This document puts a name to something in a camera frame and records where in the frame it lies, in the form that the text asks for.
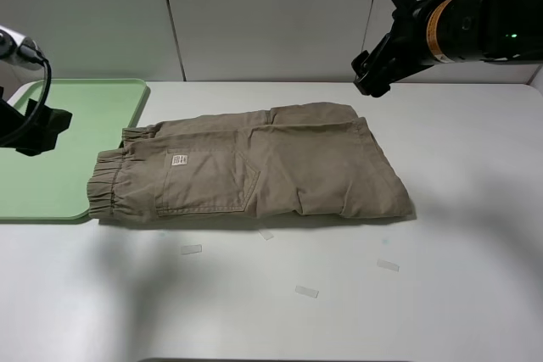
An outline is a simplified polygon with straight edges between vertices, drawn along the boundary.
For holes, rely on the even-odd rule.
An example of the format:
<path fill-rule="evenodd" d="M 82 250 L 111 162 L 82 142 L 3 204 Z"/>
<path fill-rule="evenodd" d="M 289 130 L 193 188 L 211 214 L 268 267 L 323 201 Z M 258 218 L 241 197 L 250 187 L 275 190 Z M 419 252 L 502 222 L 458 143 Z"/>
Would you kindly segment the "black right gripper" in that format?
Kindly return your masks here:
<path fill-rule="evenodd" d="M 389 78 L 406 78 L 434 65 L 425 45 L 423 24 L 435 0 L 391 0 L 395 6 L 390 31 L 369 53 L 351 62 L 354 85 L 363 96 L 382 97 L 390 90 Z"/>

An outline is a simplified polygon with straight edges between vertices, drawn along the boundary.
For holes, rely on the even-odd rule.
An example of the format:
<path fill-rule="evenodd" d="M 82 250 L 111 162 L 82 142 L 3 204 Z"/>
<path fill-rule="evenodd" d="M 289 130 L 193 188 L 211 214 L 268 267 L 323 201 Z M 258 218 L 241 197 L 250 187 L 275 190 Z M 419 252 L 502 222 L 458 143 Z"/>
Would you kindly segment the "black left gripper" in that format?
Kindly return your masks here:
<path fill-rule="evenodd" d="M 13 148 L 33 157 L 55 149 L 59 134 L 70 127 L 72 113 L 44 105 L 28 130 L 22 134 L 25 116 L 5 100 L 0 100 L 1 147 Z"/>

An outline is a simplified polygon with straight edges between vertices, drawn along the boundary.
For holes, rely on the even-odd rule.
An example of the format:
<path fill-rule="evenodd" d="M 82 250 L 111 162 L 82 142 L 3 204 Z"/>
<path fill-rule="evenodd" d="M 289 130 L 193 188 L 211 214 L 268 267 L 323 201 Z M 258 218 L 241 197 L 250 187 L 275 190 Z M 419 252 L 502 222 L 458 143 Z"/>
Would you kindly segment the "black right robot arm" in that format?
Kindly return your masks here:
<path fill-rule="evenodd" d="M 393 24 L 373 51 L 351 63 L 361 94 L 439 64 L 539 64 L 542 0 L 391 0 Z"/>

